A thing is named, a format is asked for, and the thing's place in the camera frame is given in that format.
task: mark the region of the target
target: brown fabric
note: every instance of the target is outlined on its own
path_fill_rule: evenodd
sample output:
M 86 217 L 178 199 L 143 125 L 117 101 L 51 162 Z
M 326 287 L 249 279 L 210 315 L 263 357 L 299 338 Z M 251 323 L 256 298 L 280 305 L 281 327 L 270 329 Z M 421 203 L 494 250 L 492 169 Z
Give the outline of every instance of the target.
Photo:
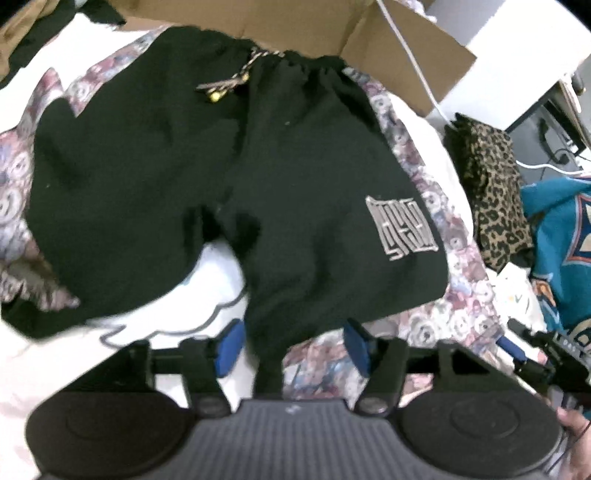
M 38 18 L 52 13 L 60 0 L 32 0 L 0 28 L 0 80 L 10 71 L 8 59 Z
M 457 131 L 445 145 L 456 165 L 474 214 L 474 238 L 487 267 L 508 262 L 532 267 L 534 242 L 521 202 L 522 178 L 511 137 L 503 130 L 457 114 Z

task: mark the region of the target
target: finger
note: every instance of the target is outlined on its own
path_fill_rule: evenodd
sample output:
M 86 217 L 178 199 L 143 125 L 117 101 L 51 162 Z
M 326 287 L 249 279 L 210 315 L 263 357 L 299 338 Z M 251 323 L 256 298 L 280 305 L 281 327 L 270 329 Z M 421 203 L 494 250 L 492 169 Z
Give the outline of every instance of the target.
M 563 408 L 558 408 L 556 410 L 556 414 L 558 415 L 558 420 L 560 423 L 576 434 L 582 432 L 587 426 L 588 420 L 576 410 L 565 410 Z

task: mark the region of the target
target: white cable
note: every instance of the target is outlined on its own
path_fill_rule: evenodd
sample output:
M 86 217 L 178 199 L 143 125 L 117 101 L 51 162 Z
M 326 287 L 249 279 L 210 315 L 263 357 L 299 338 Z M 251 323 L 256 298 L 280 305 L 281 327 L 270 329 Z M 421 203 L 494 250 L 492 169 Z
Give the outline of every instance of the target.
M 378 3 L 379 9 L 382 11 L 382 14 L 384 15 L 384 18 L 388 22 L 388 25 L 390 25 L 390 28 L 392 29 L 392 31 L 394 32 L 394 34 L 396 35 L 396 37 L 398 38 L 398 40 L 402 44 L 402 47 L 404 48 L 404 51 L 406 52 L 408 59 L 413 64 L 414 71 L 417 72 L 418 78 L 421 80 L 421 83 L 423 84 L 423 87 L 425 88 L 425 92 L 427 92 L 427 96 L 429 97 L 429 100 L 431 100 L 431 103 L 433 104 L 435 109 L 439 112 L 439 115 L 441 115 L 441 118 L 443 118 L 445 120 L 445 122 L 451 128 L 453 128 L 455 130 L 456 128 L 452 124 L 452 121 L 447 117 L 447 115 L 445 113 L 443 113 L 441 106 L 439 105 L 438 101 L 435 99 L 435 97 L 433 95 L 433 91 L 431 90 L 431 87 L 427 83 L 427 79 L 425 78 L 425 75 L 423 75 L 423 71 L 421 70 L 421 67 L 418 64 L 417 59 L 413 55 L 413 51 L 408 46 L 408 43 L 406 42 L 406 40 L 404 40 L 404 37 L 400 33 L 400 30 L 398 29 L 396 24 L 394 23 L 394 20 L 392 20 L 392 17 L 390 16 L 388 9 L 384 5 L 383 0 L 376 0 L 376 1 Z M 518 160 L 515 160 L 515 162 L 519 166 L 521 166 L 523 168 L 527 168 L 529 170 L 538 170 L 539 168 L 551 168 L 552 170 L 555 170 L 558 173 L 561 173 L 564 175 L 572 175 L 572 176 L 581 175 L 581 174 L 585 173 L 584 170 L 579 170 L 579 171 L 561 170 L 560 168 L 550 165 L 549 163 L 542 163 L 542 165 L 527 165 L 527 164 L 522 163 Z
M 560 168 L 556 168 L 553 165 L 550 165 L 549 163 L 542 163 L 540 165 L 528 165 L 525 163 L 521 163 L 519 160 L 515 160 L 515 163 L 517 163 L 520 167 L 523 168 L 527 168 L 529 170 L 538 170 L 538 168 L 551 168 L 552 170 L 557 171 L 558 173 L 562 173 L 564 175 L 582 175 L 585 172 L 584 170 L 577 170 L 577 171 L 566 171 L 566 170 L 561 170 Z
M 431 87 L 427 83 L 427 79 L 425 78 L 425 75 L 423 75 L 423 71 L 421 70 L 421 67 L 418 65 L 417 59 L 413 55 L 413 51 L 408 46 L 408 43 L 406 43 L 406 40 L 404 40 L 404 37 L 400 33 L 400 30 L 398 29 L 396 24 L 394 23 L 394 20 L 392 20 L 392 17 L 390 16 L 388 9 L 384 5 L 384 2 L 382 0 L 376 0 L 376 1 L 378 3 L 379 9 L 382 11 L 382 14 L 384 15 L 384 18 L 386 19 L 386 21 L 390 25 L 390 28 L 392 29 L 394 34 L 397 36 L 398 40 L 402 44 L 402 47 L 406 51 L 408 59 L 413 64 L 414 71 L 417 72 L 417 75 L 418 75 L 419 79 L 421 80 L 421 83 L 423 84 L 425 91 L 427 92 L 427 96 L 429 97 L 429 100 L 431 100 L 431 103 L 433 104 L 435 109 L 439 112 L 439 115 L 441 115 L 441 118 L 443 118 L 446 121 L 446 123 L 451 128 L 453 128 L 455 130 L 456 128 L 452 124 L 452 121 L 447 117 L 447 115 L 445 113 L 443 113 L 443 110 L 441 109 L 441 106 L 439 105 L 438 101 L 435 100 L 435 97 L 433 96 L 433 92 L 431 91 Z

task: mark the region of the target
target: embroidered logo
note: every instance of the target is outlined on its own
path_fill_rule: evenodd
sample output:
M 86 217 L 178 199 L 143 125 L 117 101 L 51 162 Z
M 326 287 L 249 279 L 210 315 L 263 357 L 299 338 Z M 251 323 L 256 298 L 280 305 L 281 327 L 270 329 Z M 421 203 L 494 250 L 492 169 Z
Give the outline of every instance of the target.
M 564 264 L 591 264 L 591 197 L 577 195 L 575 198 L 577 219 L 573 239 Z
M 427 219 L 413 199 L 383 202 L 366 197 L 365 203 L 391 261 L 406 257 L 411 252 L 439 250 Z

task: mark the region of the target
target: hand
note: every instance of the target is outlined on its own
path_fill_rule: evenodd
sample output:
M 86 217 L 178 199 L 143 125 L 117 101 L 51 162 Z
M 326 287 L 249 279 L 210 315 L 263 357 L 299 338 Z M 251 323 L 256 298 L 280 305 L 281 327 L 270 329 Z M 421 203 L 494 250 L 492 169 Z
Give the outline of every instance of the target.
M 556 412 L 558 421 L 574 439 L 587 428 L 589 420 L 574 410 L 559 408 Z M 560 480 L 588 480 L 591 478 L 591 428 L 572 447 L 570 463 L 561 471 Z

